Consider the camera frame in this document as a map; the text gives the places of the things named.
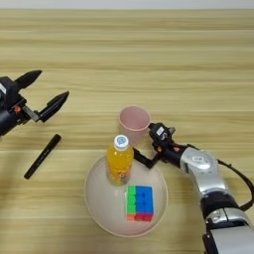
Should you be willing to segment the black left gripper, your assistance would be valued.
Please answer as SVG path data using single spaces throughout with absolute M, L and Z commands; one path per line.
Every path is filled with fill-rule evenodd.
M 28 71 L 18 77 L 15 82 L 20 89 L 25 89 L 30 86 L 41 73 L 42 71 L 40 69 Z M 0 102 L 0 136 L 6 135 L 17 125 L 26 124 L 30 120 L 34 120 L 35 122 L 39 120 L 46 122 L 62 108 L 68 96 L 68 91 L 57 95 L 40 113 L 29 108 L 26 105 L 27 100 L 24 98 L 14 103 L 12 106 Z

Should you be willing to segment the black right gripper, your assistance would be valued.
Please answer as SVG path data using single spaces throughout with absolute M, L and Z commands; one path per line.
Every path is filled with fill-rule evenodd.
M 153 166 L 159 161 L 171 163 L 176 167 L 180 166 L 181 156 L 185 151 L 184 146 L 169 142 L 165 144 L 153 142 L 152 145 L 157 152 L 156 156 L 152 160 L 146 158 L 137 149 L 134 150 L 134 159 L 148 169 L 152 169 Z

